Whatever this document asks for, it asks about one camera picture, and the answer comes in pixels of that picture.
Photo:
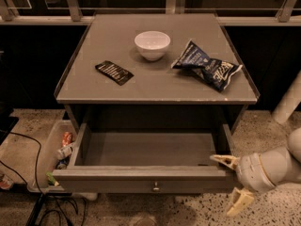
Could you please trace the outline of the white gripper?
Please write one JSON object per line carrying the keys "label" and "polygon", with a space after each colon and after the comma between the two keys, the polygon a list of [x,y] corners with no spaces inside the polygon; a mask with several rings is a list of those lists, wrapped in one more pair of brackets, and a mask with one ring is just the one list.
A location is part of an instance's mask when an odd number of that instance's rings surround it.
{"label": "white gripper", "polygon": [[276,188],[265,173],[258,153],[245,155],[241,158],[233,155],[213,154],[210,159],[235,170],[239,182],[245,187],[233,189],[229,206],[226,209],[228,217],[237,216],[254,202],[255,197],[251,191],[264,193]]}

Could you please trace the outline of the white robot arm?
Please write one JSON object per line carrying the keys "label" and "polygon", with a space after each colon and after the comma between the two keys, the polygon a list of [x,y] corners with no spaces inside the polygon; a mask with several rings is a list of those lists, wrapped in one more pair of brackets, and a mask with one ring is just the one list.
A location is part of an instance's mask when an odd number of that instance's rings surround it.
{"label": "white robot arm", "polygon": [[235,187],[225,214],[236,217],[255,200],[256,193],[266,193],[279,185],[301,184],[301,128],[293,130],[285,146],[236,157],[213,154],[210,159],[233,170],[242,188]]}

